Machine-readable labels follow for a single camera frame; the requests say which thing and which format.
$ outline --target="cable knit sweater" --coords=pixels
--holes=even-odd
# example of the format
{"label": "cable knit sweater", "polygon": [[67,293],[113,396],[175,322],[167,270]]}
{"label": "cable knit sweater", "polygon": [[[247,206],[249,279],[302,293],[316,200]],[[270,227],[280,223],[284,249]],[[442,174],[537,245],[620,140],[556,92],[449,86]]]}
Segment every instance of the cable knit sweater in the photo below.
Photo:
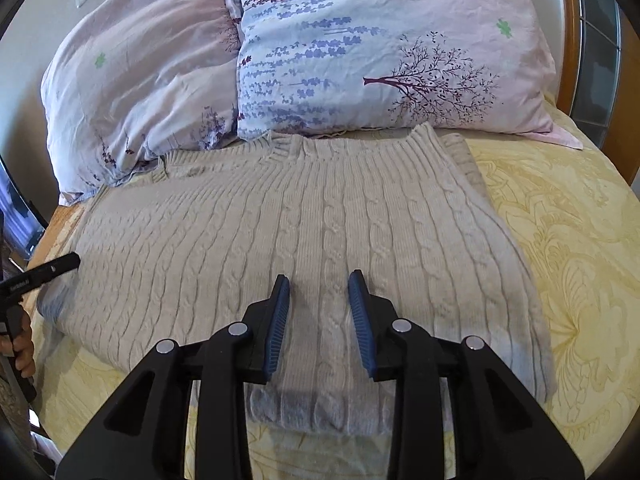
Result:
{"label": "cable knit sweater", "polygon": [[399,315],[451,340],[484,338],[540,401],[554,390],[548,330],[508,227],[424,124],[403,138],[269,139],[173,152],[100,193],[70,249],[82,264],[41,313],[130,370],[160,339],[207,339],[291,280],[280,365],[246,389],[255,420],[389,432],[393,384],[367,378],[347,277],[362,269]]}

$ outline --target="bedspread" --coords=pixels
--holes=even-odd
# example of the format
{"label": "bedspread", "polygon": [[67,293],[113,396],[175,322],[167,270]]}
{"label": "bedspread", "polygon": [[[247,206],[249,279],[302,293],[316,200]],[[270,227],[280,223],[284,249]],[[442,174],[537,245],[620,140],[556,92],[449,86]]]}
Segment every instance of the bedspread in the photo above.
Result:
{"label": "bedspread", "polygon": [[[615,446],[640,402],[640,203],[610,161],[564,114],[583,152],[516,137],[464,133],[498,214],[536,277],[558,391],[546,410],[587,474]],[[36,258],[53,256],[79,209],[58,209]],[[26,306],[33,310],[34,296]],[[37,314],[38,414],[67,449],[123,378]],[[190,413],[193,430],[196,413]],[[389,438],[327,436],[248,425],[256,479],[386,476]],[[452,434],[446,435],[452,472]],[[193,431],[187,475],[193,473]]]}

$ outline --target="wall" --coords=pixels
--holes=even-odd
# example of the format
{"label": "wall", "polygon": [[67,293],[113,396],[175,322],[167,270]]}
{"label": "wall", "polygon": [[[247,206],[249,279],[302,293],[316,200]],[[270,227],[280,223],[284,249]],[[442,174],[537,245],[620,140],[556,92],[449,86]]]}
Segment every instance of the wall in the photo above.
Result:
{"label": "wall", "polygon": [[20,192],[49,219],[58,186],[47,153],[40,81],[58,45],[104,0],[25,0],[0,40],[0,155]]}

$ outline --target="green clover print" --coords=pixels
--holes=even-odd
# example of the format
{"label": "green clover print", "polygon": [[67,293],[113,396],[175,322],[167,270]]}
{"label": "green clover print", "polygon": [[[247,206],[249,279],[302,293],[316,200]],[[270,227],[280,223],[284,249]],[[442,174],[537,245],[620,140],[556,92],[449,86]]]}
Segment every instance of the green clover print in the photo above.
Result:
{"label": "green clover print", "polygon": [[495,25],[500,29],[501,34],[505,35],[507,38],[512,37],[509,22],[505,22],[503,19],[500,19]]}
{"label": "green clover print", "polygon": [[102,66],[104,65],[104,63],[106,61],[107,61],[107,57],[104,55],[104,52],[101,52],[100,56],[95,58],[95,67],[96,68],[102,68]]}

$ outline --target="pillowcase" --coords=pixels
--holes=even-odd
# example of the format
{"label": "pillowcase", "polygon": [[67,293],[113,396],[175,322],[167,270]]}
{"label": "pillowcase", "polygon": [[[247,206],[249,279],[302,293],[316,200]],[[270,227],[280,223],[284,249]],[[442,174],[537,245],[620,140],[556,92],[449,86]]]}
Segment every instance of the pillowcase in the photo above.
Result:
{"label": "pillowcase", "polygon": [[429,121],[582,146],[544,111],[555,69],[531,0],[241,5],[243,139]]}
{"label": "pillowcase", "polygon": [[41,87],[60,204],[235,138],[238,48],[224,0],[107,0],[78,23]]}

